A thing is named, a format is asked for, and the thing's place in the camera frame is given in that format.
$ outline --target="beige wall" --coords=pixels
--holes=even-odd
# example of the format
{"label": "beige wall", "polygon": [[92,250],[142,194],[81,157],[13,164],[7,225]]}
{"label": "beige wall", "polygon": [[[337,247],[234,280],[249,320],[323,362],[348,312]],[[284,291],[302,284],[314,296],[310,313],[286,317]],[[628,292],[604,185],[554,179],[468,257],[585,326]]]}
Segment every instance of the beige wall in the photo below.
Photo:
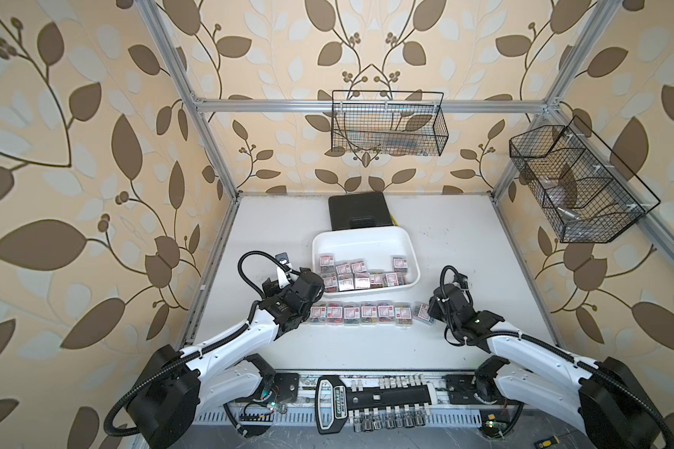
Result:
{"label": "beige wall", "polygon": [[[531,1],[529,8],[501,0],[158,3],[175,46],[185,54],[192,88],[198,96],[222,99],[324,99],[332,90],[351,88],[439,91],[445,99],[457,100],[495,95],[537,100],[591,13],[584,0],[557,4],[556,12],[548,1]],[[402,38],[386,43],[393,35]],[[343,73],[352,80],[345,81]],[[386,186],[397,173],[395,180],[404,182],[390,185],[389,192],[484,193],[507,163],[508,138],[527,124],[520,114],[447,114],[450,139],[442,157],[375,158],[363,151],[325,155],[331,145],[324,116],[310,122],[305,114],[291,113],[209,118],[235,185],[249,176],[252,165],[253,171],[270,172],[258,173],[240,188],[272,193],[339,193],[347,180],[348,191],[370,190],[382,186],[376,178]],[[253,164],[240,153],[245,144],[232,129],[234,120],[248,131],[250,145],[274,155]],[[487,143],[490,130],[502,120],[503,131],[489,143],[494,152],[482,161],[483,178],[474,176],[482,158],[478,145]],[[470,150],[477,159],[462,157],[471,157]],[[336,174],[338,184],[324,183],[318,174],[325,172],[319,170]]]}
{"label": "beige wall", "polygon": [[[634,11],[617,13],[563,107],[588,115],[661,197],[654,213],[674,229],[674,1],[625,5]],[[608,48],[626,53],[602,53]],[[600,61],[600,53],[609,58]],[[567,348],[626,363],[674,430],[672,266],[637,227],[610,244],[556,244],[532,193],[518,181],[501,205]]]}
{"label": "beige wall", "polygon": [[128,3],[0,1],[0,448],[117,445],[228,204]]}

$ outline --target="black cable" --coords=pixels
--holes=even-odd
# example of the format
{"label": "black cable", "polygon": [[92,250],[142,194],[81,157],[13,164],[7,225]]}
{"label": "black cable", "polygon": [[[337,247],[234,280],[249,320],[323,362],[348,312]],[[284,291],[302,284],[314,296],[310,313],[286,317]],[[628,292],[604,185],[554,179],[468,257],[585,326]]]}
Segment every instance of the black cable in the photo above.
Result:
{"label": "black cable", "polygon": [[585,371],[591,373],[593,376],[600,378],[603,382],[607,382],[616,390],[619,390],[622,394],[624,394],[625,396],[629,397],[631,400],[636,402],[636,404],[639,405],[639,407],[643,408],[644,411],[647,412],[647,415],[649,415],[650,418],[653,419],[654,422],[656,422],[656,425],[659,427],[662,436],[664,436],[664,441],[666,442],[664,449],[674,449],[674,434],[672,433],[671,429],[666,424],[664,417],[661,415],[661,413],[659,413],[658,410],[653,409],[644,400],[642,400],[636,394],[629,391],[629,389],[625,387],[622,383],[612,379],[609,375],[602,373],[598,369],[594,368],[592,365],[585,364],[583,361],[575,361],[574,356],[572,356],[571,354],[568,354],[559,348],[556,348],[548,343],[545,343],[541,341],[539,338],[535,338],[525,334],[520,335],[520,333],[515,330],[495,330],[494,332],[476,337],[475,339],[470,340],[467,344],[469,346],[474,346],[486,340],[487,338],[500,337],[500,336],[521,338],[522,340],[526,340],[530,343],[540,346],[541,348],[545,348],[546,350],[551,351],[556,355],[559,355],[569,363],[575,364],[579,368],[582,368]]}
{"label": "black cable", "polygon": [[259,294],[259,297],[262,298],[262,299],[264,299],[264,292],[262,292],[262,290],[261,290],[257,285],[255,285],[251,280],[249,280],[249,278],[248,278],[248,277],[244,274],[244,272],[242,271],[242,262],[244,261],[244,259],[247,259],[248,256],[252,256],[253,254],[256,254],[256,255],[259,255],[259,256],[263,256],[263,257],[269,259],[270,261],[272,261],[273,264],[277,265],[277,266],[278,266],[280,269],[282,269],[282,271],[284,271],[285,273],[301,274],[301,273],[296,272],[295,270],[289,268],[287,265],[282,265],[282,264],[280,264],[279,261],[278,261],[275,257],[270,256],[268,253],[266,253],[266,252],[264,252],[264,251],[249,251],[249,252],[246,252],[246,253],[243,254],[242,257],[240,257],[240,259],[237,261],[237,273],[239,273],[239,275],[240,275],[240,277],[242,278],[242,280],[243,280],[244,282],[246,282],[247,285],[249,285],[250,287],[252,287],[252,289],[253,289],[255,292],[257,292],[257,293]]}
{"label": "black cable", "polygon": [[257,305],[259,304],[259,301],[255,301],[252,303],[252,307],[250,308],[249,315],[247,315],[247,323],[243,324],[241,328],[233,332],[232,334],[224,337],[223,339],[216,341],[215,343],[212,343],[211,345],[207,345],[204,348],[202,348],[201,351],[195,351],[191,354],[186,355],[185,357],[182,357],[171,364],[165,366],[163,369],[158,371],[157,373],[153,374],[150,376],[148,379],[144,380],[144,382],[138,384],[137,386],[133,387],[130,391],[128,391],[123,397],[121,397],[115,405],[110,409],[108,414],[105,416],[105,420],[103,421],[103,430],[105,431],[106,434],[108,434],[111,437],[128,437],[128,436],[133,436],[137,435],[140,433],[140,430],[137,427],[130,427],[129,429],[118,429],[115,427],[114,420],[117,414],[120,412],[120,410],[125,407],[127,404],[132,401],[137,394],[143,390],[145,387],[149,386],[152,382],[155,382],[157,380],[163,379],[164,377],[167,377],[169,374],[177,371],[179,368],[182,368],[185,364],[195,360],[196,358],[201,357],[204,354],[207,354],[211,351],[214,351],[215,349],[219,348],[220,346],[223,346],[231,341],[233,341],[235,338],[239,337],[242,335],[247,329],[249,329],[250,325],[252,324],[252,319],[254,318],[254,314],[257,310]]}

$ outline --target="mesh basket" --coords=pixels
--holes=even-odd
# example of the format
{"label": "mesh basket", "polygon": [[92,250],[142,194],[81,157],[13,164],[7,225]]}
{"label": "mesh basket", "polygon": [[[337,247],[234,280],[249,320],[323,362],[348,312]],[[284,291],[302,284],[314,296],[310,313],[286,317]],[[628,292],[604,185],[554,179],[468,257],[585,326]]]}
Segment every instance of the mesh basket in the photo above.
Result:
{"label": "mesh basket", "polygon": [[[510,157],[562,243],[607,243],[652,211],[659,199],[611,152],[602,163],[584,141],[584,122],[541,126],[510,139]],[[654,201],[639,201],[627,185],[639,183]]]}
{"label": "mesh basket", "polygon": [[[332,148],[355,155],[441,156],[449,133],[440,92],[402,92],[404,100],[380,100],[384,91],[332,91]],[[427,101],[434,96],[438,100]]]}

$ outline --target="black tool holder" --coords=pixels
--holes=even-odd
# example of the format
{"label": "black tool holder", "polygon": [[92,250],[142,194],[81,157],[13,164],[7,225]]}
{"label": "black tool holder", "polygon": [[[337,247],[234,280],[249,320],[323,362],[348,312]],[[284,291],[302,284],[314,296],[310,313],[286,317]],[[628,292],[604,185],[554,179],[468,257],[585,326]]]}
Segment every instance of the black tool holder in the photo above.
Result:
{"label": "black tool holder", "polygon": [[[608,162],[592,152],[587,137],[608,150]],[[661,202],[577,116],[567,126],[540,126],[512,137],[510,157],[562,243],[611,242]]]}
{"label": "black tool holder", "polygon": [[443,97],[441,92],[332,91],[332,148],[355,156],[441,156],[449,137]]}

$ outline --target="white table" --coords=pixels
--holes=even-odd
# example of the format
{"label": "white table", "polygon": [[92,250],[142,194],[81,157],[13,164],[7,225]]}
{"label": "white table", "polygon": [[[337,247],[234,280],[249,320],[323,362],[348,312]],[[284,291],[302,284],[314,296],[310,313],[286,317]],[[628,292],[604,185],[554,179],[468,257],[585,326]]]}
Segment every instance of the white table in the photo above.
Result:
{"label": "white table", "polygon": [[[525,333],[553,343],[488,197],[386,195],[386,202],[412,239],[422,277],[405,291],[370,294],[364,300],[428,302],[442,267],[453,265],[469,277],[476,310],[490,310]],[[254,249],[287,252],[293,266],[311,266],[312,240],[328,230],[326,196],[244,197],[195,341],[244,320],[252,301],[259,299],[237,274],[240,256]],[[276,279],[274,265],[260,256],[250,256],[243,269],[257,285],[268,277]],[[478,348],[448,345],[443,331],[440,322],[427,326],[415,321],[406,329],[302,324],[259,353],[275,369],[287,370],[475,369],[487,358]]]}

